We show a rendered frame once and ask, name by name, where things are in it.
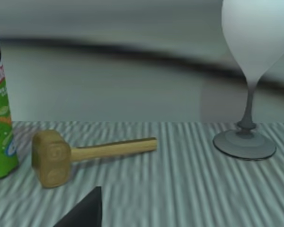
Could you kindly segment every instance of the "table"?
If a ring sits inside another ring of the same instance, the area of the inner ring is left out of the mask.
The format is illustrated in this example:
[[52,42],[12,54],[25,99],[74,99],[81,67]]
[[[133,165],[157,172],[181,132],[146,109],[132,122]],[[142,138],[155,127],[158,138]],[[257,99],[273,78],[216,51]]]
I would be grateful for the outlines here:
[[[233,124],[15,122],[20,168],[0,180],[0,227],[50,227],[95,186],[104,227],[284,227],[284,123],[260,124],[276,141],[269,160],[218,152]],[[30,167],[32,135],[56,129],[73,146],[155,136],[156,152],[73,164],[64,186],[42,189]]]

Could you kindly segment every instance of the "blurry background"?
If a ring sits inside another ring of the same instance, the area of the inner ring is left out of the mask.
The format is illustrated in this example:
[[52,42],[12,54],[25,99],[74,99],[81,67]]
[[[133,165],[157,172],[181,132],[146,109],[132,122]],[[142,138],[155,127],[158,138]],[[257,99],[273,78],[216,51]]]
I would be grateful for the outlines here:
[[[246,85],[222,0],[0,0],[15,121],[235,122]],[[257,122],[284,122],[284,57],[261,79]]]

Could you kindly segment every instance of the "glass stem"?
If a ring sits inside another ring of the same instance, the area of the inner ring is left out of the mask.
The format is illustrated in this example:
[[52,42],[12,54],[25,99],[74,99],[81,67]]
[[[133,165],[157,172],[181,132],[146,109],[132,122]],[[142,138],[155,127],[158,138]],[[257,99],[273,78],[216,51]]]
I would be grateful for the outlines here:
[[242,132],[249,134],[251,130],[256,128],[256,124],[252,121],[252,104],[254,99],[254,93],[256,90],[257,83],[248,83],[248,95],[245,107],[244,115],[241,121],[238,122],[237,126],[242,129]]

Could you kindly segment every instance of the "mallet head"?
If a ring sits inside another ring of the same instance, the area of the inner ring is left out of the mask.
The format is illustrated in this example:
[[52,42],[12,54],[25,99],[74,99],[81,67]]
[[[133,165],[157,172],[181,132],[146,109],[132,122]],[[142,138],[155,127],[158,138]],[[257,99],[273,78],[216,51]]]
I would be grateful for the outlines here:
[[32,167],[45,188],[57,187],[68,181],[71,148],[57,131],[44,130],[33,137]]

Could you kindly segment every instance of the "dark triangular object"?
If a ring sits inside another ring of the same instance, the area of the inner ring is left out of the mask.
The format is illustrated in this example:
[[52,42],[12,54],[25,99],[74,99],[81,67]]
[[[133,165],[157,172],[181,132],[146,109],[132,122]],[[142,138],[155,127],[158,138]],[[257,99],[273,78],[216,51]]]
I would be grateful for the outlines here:
[[96,187],[54,227],[101,227],[102,190]]

